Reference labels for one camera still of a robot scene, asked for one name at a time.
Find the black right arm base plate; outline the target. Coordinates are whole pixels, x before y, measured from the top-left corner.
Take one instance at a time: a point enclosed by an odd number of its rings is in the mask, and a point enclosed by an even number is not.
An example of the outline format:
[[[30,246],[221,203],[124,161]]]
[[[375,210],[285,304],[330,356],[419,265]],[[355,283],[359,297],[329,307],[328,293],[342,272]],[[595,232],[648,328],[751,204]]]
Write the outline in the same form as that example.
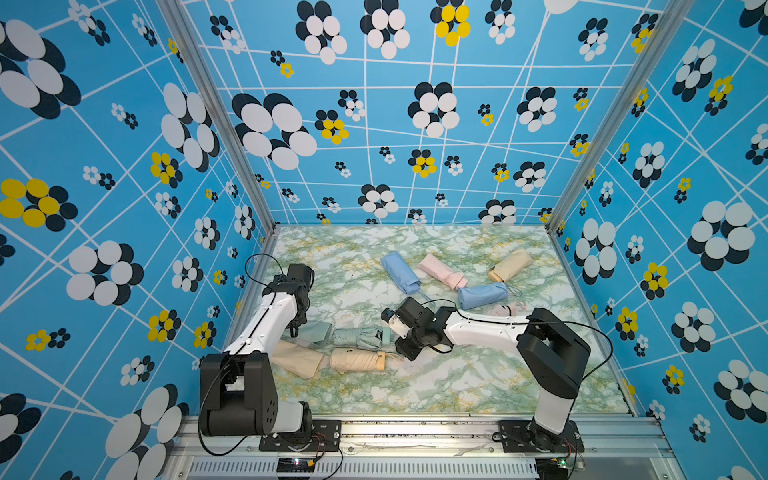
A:
[[[559,434],[538,426],[533,420],[502,420],[492,440],[502,445],[505,453],[568,454],[585,451],[576,423],[568,420]]]

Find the mint green umbrella sleeve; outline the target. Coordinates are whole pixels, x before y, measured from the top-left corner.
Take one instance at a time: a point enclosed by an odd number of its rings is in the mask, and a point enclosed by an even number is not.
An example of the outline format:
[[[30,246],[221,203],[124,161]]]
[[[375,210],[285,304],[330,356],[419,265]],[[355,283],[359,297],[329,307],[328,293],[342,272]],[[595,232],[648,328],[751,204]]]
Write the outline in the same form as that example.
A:
[[[324,347],[332,341],[333,325],[329,322],[307,322],[299,328],[297,342],[307,347]]]

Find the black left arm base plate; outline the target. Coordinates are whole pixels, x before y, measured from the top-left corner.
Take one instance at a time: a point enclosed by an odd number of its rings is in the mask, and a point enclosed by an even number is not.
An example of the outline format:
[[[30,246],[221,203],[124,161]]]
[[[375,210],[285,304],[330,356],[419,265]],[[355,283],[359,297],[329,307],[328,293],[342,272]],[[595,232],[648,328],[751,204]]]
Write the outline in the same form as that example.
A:
[[[260,439],[262,452],[329,453],[339,450],[342,422],[336,419],[313,420],[308,429],[273,433]]]

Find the beige umbrella sleeve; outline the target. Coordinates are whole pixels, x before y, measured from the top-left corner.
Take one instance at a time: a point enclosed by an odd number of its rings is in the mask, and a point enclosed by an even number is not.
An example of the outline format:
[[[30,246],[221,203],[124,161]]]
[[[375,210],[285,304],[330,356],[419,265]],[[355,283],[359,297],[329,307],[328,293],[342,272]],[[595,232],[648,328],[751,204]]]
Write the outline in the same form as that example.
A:
[[[280,340],[270,354],[271,362],[298,377],[310,380],[329,365],[329,357],[319,351]]]

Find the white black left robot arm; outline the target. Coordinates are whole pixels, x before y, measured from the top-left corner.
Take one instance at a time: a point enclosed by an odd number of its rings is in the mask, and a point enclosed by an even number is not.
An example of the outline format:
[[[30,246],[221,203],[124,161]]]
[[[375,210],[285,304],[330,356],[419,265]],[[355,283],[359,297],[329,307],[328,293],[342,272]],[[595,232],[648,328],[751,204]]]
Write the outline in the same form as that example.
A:
[[[298,335],[307,322],[314,271],[291,264],[263,290],[261,303],[226,349],[200,362],[198,431],[207,437],[278,434],[298,443],[312,437],[307,403],[278,398],[270,354],[285,331]]]

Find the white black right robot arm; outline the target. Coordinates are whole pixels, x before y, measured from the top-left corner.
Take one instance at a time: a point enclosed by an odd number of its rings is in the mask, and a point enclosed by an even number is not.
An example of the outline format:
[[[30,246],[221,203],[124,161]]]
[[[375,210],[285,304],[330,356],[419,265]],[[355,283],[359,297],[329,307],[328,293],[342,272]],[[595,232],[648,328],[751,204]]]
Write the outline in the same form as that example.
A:
[[[381,319],[397,335],[396,352],[414,361],[423,349],[445,354],[456,346],[474,346],[514,354],[525,363],[539,387],[532,420],[507,437],[540,452],[576,449],[570,420],[591,355],[589,344],[545,308],[526,316],[500,317],[466,312],[455,306],[433,311],[406,298]]]

